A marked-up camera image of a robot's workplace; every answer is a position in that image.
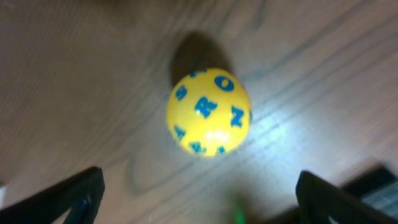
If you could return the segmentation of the yellow ball with blue letters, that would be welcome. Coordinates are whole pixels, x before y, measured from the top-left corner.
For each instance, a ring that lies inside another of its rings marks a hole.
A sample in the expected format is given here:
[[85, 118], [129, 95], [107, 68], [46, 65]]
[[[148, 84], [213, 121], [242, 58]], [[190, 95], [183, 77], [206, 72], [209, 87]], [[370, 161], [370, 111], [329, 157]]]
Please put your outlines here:
[[189, 73], [173, 88], [167, 127], [189, 154], [214, 158], [236, 150], [249, 134], [252, 104], [243, 84], [228, 71]]

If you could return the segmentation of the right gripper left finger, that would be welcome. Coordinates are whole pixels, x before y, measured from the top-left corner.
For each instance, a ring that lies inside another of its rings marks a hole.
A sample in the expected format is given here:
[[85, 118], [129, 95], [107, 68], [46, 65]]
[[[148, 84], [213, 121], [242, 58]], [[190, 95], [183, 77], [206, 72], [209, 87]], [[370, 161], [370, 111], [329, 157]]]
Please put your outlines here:
[[1, 223], [52, 223], [69, 212], [65, 223], [92, 224], [105, 190], [103, 171], [90, 167], [1, 210]]

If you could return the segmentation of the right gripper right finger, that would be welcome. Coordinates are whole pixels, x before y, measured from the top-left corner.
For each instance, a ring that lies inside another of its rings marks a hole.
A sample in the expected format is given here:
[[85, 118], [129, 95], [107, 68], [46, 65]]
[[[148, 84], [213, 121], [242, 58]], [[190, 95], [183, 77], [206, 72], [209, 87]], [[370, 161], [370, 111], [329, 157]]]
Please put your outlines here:
[[302, 223], [397, 224], [397, 220], [309, 171], [300, 173], [295, 193]]

